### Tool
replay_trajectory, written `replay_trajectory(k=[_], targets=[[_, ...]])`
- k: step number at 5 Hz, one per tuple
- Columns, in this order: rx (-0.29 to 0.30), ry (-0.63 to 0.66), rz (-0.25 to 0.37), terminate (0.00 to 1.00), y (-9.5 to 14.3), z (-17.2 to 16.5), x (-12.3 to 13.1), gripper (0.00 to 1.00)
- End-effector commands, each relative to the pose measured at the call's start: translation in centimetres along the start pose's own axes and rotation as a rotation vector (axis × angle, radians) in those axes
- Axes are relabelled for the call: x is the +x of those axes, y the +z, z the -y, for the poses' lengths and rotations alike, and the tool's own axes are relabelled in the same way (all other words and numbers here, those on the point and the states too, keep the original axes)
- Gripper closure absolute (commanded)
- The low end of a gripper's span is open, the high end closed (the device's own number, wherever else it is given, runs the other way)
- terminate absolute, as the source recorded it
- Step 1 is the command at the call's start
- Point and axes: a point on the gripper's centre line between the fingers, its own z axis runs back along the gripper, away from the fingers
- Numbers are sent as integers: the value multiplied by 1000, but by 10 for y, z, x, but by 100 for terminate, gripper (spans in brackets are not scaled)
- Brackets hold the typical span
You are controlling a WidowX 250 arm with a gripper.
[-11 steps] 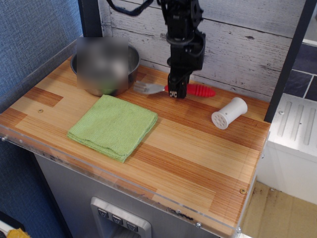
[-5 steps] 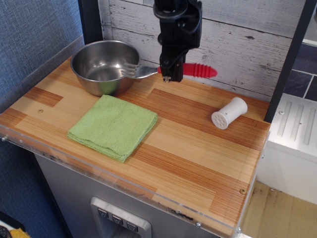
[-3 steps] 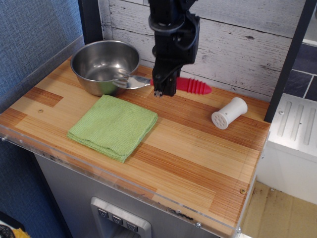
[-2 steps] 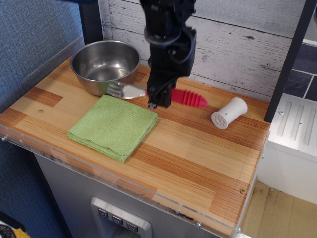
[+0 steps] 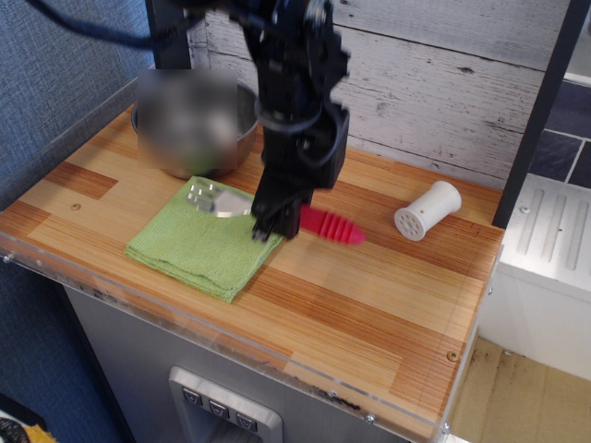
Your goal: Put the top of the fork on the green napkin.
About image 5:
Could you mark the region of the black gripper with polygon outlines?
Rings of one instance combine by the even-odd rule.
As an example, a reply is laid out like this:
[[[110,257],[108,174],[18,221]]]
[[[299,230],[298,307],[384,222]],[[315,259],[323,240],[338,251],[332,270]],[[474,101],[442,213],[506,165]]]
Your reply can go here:
[[[266,243],[272,234],[287,240],[298,235],[302,208],[312,200],[312,196],[305,195],[316,189],[331,189],[337,181],[344,164],[348,130],[349,110],[339,103],[326,103],[319,119],[299,132],[288,134],[263,128],[264,170],[253,215],[270,218],[255,222],[253,240]]]

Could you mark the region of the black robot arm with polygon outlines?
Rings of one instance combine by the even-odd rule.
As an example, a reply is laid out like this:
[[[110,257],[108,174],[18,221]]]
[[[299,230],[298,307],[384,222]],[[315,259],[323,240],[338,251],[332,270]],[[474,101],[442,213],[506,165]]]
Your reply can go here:
[[[255,105],[263,126],[264,170],[251,213],[253,237],[287,239],[317,189],[342,170],[350,113],[331,99],[348,74],[349,54],[334,29],[329,1],[183,1],[195,12],[220,9],[243,29],[258,73]]]

